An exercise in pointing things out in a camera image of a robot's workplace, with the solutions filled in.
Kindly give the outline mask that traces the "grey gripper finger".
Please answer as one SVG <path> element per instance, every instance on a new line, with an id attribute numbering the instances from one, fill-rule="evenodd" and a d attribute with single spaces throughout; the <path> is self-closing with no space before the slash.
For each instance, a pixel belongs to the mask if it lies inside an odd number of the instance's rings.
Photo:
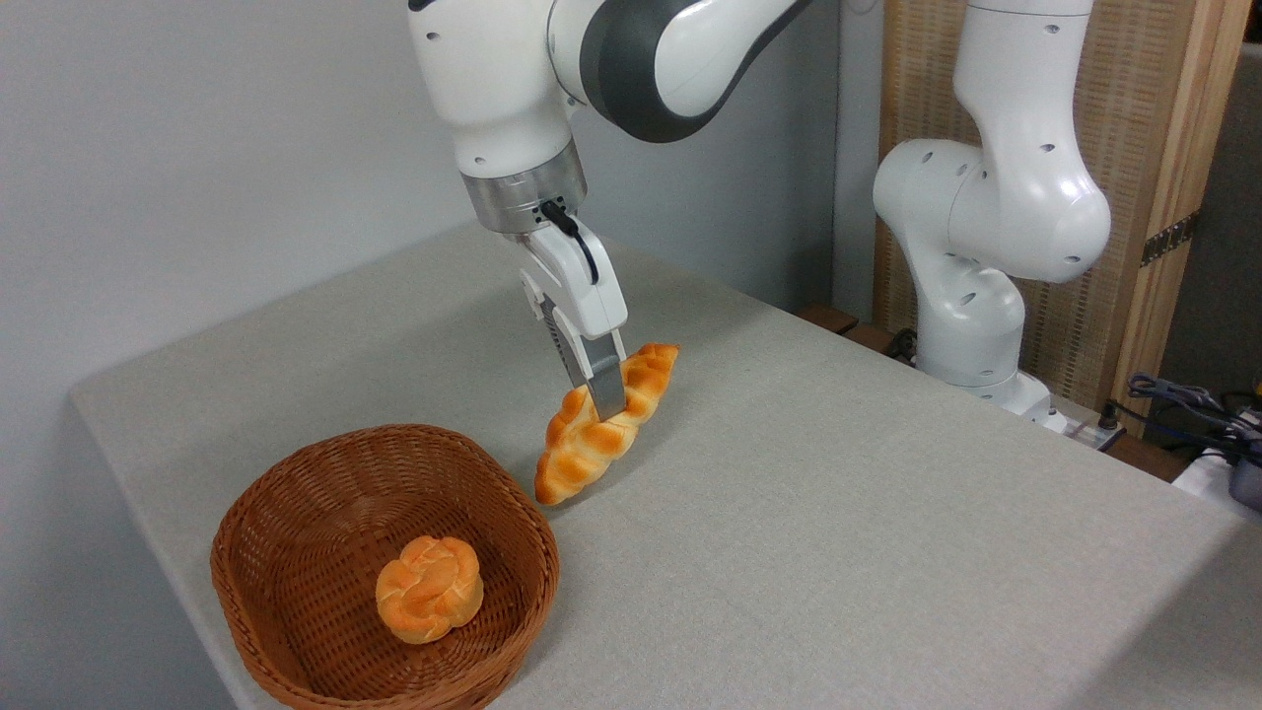
<path id="1" fill-rule="evenodd" d="M 608 421 L 627 407 L 621 363 L 625 359 L 625 347 L 621 333 L 613 329 L 594 340 L 581 337 L 583 356 L 591 364 L 587 377 L 588 391 L 594 400 L 596 419 Z"/>
<path id="2" fill-rule="evenodd" d="M 555 303 L 551 300 L 544 300 L 540 303 L 541 308 L 541 322 L 548 327 L 549 335 L 555 346 L 562 364 L 565 368 L 565 373 L 570 378 L 573 388 L 584 387 L 588 382 L 586 372 L 581 367 L 581 359 L 577 358 L 574 351 L 572 349 L 570 342 L 563 335 L 562 328 L 555 319 Z"/>

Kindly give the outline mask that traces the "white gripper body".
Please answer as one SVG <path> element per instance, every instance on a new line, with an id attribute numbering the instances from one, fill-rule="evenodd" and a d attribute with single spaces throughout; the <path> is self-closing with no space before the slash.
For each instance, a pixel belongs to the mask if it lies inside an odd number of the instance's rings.
<path id="1" fill-rule="evenodd" d="M 574 224 L 577 237 L 551 222 L 520 235 L 520 275 L 538 318 L 540 303 L 551 300 L 578 335 L 594 340 L 623 327 L 628 310 L 598 235 L 581 219 Z"/>

